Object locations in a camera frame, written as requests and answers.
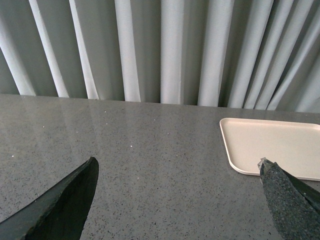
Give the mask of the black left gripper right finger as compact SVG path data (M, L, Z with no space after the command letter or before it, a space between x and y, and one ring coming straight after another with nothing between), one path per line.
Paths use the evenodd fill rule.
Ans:
M260 180L272 221L284 240L320 238L320 192L263 157Z

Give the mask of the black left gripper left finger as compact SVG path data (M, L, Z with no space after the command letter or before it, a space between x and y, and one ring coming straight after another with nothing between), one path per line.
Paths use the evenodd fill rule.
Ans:
M91 157L0 224L2 240L78 240L93 202L99 163Z

